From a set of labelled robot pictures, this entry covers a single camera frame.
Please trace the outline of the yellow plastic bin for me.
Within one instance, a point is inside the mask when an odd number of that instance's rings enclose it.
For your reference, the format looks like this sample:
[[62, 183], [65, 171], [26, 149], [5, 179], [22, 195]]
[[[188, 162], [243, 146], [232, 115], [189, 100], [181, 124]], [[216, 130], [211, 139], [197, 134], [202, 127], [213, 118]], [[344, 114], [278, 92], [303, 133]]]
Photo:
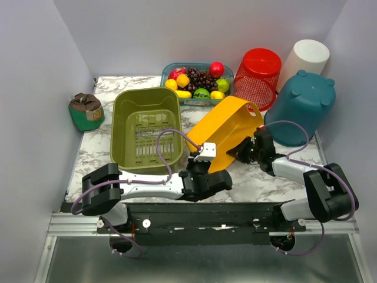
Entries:
[[187, 134], [201, 145], [216, 144], [216, 158], [211, 162], [210, 173], [226, 169], [234, 160], [226, 152], [245, 137], [253, 136], [256, 128], [263, 124], [263, 116], [255, 104], [235, 96], [224, 98], [209, 111]]

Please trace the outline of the red mesh basket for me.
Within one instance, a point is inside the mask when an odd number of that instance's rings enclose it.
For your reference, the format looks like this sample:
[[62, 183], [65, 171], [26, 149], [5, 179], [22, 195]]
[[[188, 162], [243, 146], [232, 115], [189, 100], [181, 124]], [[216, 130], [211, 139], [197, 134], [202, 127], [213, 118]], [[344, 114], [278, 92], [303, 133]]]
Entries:
[[273, 51], [254, 48], [243, 56], [234, 78], [234, 96], [256, 105], [260, 111], [269, 109], [276, 99], [282, 61]]

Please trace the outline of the teal plastic bucket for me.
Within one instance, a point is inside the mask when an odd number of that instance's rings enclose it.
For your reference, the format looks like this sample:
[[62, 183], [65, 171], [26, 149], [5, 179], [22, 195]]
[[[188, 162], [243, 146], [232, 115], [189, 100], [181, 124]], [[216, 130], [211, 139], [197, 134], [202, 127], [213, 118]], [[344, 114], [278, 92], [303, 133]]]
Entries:
[[335, 100], [333, 79], [299, 70], [282, 87], [264, 115], [264, 124], [277, 143], [287, 147], [304, 145], [306, 136], [314, 136]]

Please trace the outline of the white cylindrical container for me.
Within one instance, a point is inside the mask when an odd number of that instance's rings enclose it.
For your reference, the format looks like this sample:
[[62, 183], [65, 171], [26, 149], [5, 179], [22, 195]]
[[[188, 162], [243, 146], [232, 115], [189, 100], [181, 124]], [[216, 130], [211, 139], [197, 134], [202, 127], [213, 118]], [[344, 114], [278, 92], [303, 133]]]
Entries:
[[287, 80], [296, 75], [299, 70], [321, 74], [329, 57], [329, 49], [319, 41], [300, 40], [296, 42], [282, 66], [276, 91], [279, 93]]

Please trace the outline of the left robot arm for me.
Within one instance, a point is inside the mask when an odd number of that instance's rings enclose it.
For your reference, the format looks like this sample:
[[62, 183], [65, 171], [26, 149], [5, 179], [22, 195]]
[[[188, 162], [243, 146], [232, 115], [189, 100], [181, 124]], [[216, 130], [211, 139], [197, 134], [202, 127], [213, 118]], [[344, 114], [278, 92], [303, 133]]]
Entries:
[[169, 175], [138, 175], [109, 163], [82, 178], [81, 213], [101, 216], [118, 233], [130, 228], [127, 206], [134, 198], [164, 198], [198, 202], [233, 186], [226, 170], [210, 173], [211, 162], [190, 156], [184, 170]]

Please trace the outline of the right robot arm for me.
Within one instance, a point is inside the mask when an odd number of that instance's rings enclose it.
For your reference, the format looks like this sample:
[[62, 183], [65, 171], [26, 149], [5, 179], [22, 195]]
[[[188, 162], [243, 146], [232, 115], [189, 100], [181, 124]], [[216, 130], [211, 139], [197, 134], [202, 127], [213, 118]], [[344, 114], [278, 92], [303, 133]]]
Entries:
[[359, 201], [342, 168], [331, 163], [325, 166], [288, 159], [276, 152], [272, 134], [258, 128], [239, 145], [226, 152], [236, 160], [251, 164], [271, 176], [289, 179], [305, 187], [304, 199], [291, 200], [275, 207], [271, 224], [278, 231], [291, 226], [292, 221], [315, 219], [321, 223], [344, 221], [359, 208]]

